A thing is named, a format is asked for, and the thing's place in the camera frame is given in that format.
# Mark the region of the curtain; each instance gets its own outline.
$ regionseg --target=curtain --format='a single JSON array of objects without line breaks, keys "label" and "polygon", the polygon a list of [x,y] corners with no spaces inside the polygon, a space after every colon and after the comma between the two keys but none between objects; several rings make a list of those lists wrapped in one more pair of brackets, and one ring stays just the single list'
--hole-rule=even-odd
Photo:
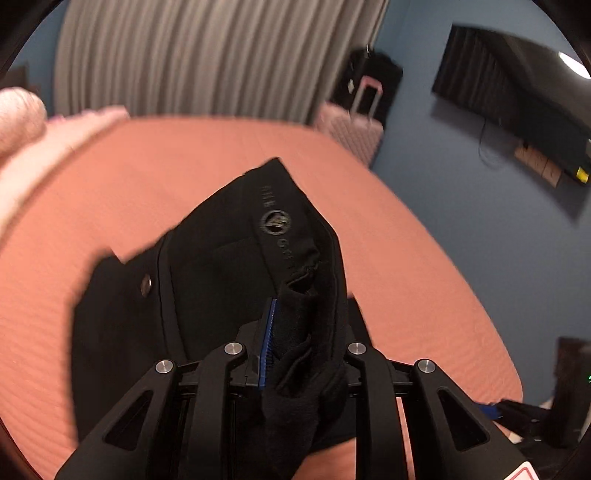
[{"label": "curtain", "polygon": [[306,123],[388,0],[72,0],[56,111],[236,115]]}]

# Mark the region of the yellow label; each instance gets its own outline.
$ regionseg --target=yellow label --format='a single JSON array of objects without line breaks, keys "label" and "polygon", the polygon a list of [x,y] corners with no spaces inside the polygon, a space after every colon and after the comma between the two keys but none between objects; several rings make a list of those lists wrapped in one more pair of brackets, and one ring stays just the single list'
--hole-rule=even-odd
[{"label": "yellow label", "polygon": [[577,170],[577,178],[582,181],[583,183],[587,183],[589,180],[589,174],[584,171],[581,167]]}]

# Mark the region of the metal snap button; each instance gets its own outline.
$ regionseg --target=metal snap button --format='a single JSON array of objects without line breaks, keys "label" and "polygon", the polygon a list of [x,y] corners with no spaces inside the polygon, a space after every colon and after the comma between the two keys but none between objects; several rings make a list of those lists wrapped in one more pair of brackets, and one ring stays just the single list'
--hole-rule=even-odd
[{"label": "metal snap button", "polygon": [[146,275],[142,279],[142,283],[139,286],[139,290],[141,291],[143,297],[147,297],[148,293],[150,293],[151,289],[152,289],[152,279],[150,278],[149,275]]}]

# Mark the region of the black cloth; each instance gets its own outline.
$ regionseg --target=black cloth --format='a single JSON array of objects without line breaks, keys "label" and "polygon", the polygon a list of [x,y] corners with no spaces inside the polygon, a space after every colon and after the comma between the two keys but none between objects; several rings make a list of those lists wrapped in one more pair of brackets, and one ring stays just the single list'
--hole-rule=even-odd
[{"label": "black cloth", "polygon": [[259,319],[269,297],[278,307],[267,383],[261,401],[237,420],[238,458],[252,463],[240,478],[291,478],[315,442],[330,446],[354,436],[353,424],[330,441],[347,398],[339,243],[273,159],[216,192],[126,264],[114,256],[99,261],[74,309],[79,439],[155,362],[203,359]]}]

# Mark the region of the wall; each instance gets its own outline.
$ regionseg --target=wall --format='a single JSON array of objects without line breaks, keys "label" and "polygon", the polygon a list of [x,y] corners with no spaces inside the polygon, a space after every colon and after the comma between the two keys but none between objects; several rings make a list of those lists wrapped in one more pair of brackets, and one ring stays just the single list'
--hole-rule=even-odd
[{"label": "wall", "polygon": [[53,66],[56,58],[57,41],[61,24],[66,14],[68,0],[64,0],[37,27],[25,46],[17,55],[12,66],[28,64],[29,83],[39,85],[41,100],[47,112],[53,114]]},{"label": "wall", "polygon": [[436,99],[453,22],[483,25],[575,56],[531,0],[392,0],[376,47],[404,68],[374,171],[462,272],[517,367],[525,399],[554,384],[560,335],[591,339],[588,188],[545,185],[512,158],[516,139]]}]

